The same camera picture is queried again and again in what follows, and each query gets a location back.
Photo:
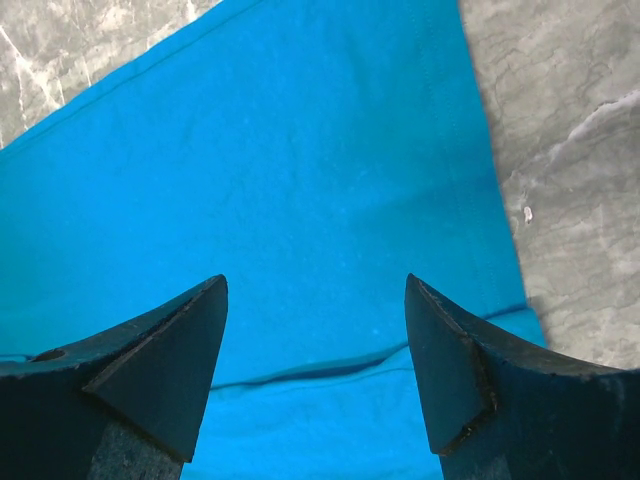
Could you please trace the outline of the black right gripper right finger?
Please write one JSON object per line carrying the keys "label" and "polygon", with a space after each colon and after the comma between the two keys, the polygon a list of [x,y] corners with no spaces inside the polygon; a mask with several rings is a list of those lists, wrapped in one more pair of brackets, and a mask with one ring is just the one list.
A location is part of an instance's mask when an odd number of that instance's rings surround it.
{"label": "black right gripper right finger", "polygon": [[447,479],[635,479],[639,374],[537,346],[415,276],[408,344]]}

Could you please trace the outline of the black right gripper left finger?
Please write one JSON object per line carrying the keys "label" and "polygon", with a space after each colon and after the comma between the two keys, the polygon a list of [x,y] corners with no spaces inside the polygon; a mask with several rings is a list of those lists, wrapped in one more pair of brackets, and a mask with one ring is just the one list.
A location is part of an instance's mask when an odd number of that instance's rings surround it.
{"label": "black right gripper left finger", "polygon": [[84,340],[1,364],[5,479],[177,479],[193,459],[228,312],[212,277]]}

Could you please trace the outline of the teal blue t shirt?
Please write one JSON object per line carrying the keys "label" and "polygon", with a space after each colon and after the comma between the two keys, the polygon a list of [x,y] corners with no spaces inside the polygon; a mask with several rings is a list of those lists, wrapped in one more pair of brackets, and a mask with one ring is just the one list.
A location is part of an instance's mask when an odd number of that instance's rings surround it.
{"label": "teal blue t shirt", "polygon": [[229,316],[189,479],[438,479],[415,275],[535,343],[454,1],[225,1],[77,95],[1,5],[1,349],[215,274]]}

